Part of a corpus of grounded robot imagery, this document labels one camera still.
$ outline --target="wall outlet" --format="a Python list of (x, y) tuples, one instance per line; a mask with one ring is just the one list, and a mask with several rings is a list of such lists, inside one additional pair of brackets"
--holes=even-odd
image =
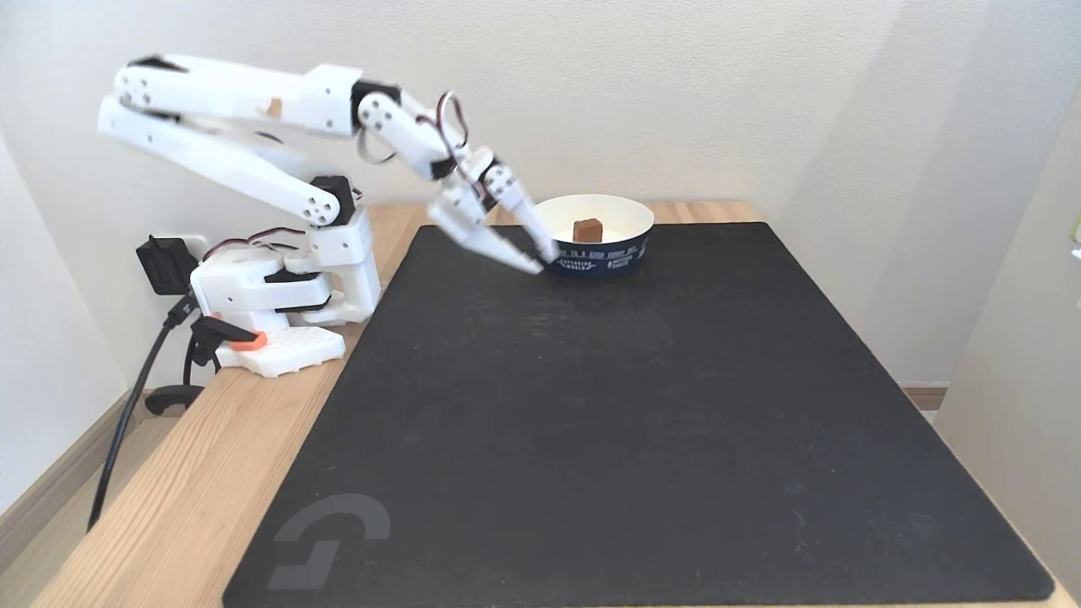
[(154, 235), (154, 238), (184, 239), (184, 244), (188, 248), (188, 253), (195, 256), (196, 260), (202, 260), (202, 256), (206, 255), (206, 251), (210, 249), (210, 241), (202, 235), (172, 235), (162, 233)]

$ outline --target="baseboard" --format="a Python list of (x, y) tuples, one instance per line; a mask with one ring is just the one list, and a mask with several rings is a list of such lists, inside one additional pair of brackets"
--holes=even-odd
[(946, 386), (902, 386), (902, 391), (908, 395), (912, 404), (921, 410), (937, 410), (946, 398)]
[[(121, 395), (23, 495), (0, 513), (0, 572), (11, 566), (38, 532), (102, 466), (126, 397), (128, 394)], [(151, 414), (141, 400), (132, 412), (125, 436), (148, 415)]]

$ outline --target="wooden floor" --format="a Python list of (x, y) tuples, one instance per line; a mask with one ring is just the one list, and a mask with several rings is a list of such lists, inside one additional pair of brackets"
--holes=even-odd
[[(112, 470), (105, 507), (128, 485), (135, 471), (178, 421), (178, 418), (143, 420), (124, 439)], [(25, 608), (41, 593), (86, 532), (86, 517), (102, 468), (79, 488), (71, 500), (45, 525), (15, 561), (0, 573), (0, 607)]]

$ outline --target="paper bowl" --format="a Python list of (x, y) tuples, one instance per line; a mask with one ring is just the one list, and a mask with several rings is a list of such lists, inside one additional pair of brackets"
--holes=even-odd
[[(633, 200), (610, 195), (572, 195), (546, 200), (536, 214), (559, 244), (548, 269), (562, 275), (606, 277), (635, 269), (645, 255), (653, 212)], [(596, 217), (602, 242), (574, 242), (574, 223)]]

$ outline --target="orange clip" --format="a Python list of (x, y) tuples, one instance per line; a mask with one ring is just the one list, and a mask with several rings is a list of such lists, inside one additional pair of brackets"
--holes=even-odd
[(251, 342), (230, 342), (229, 348), (233, 351), (258, 351), (267, 345), (267, 332), (256, 331), (255, 340)]

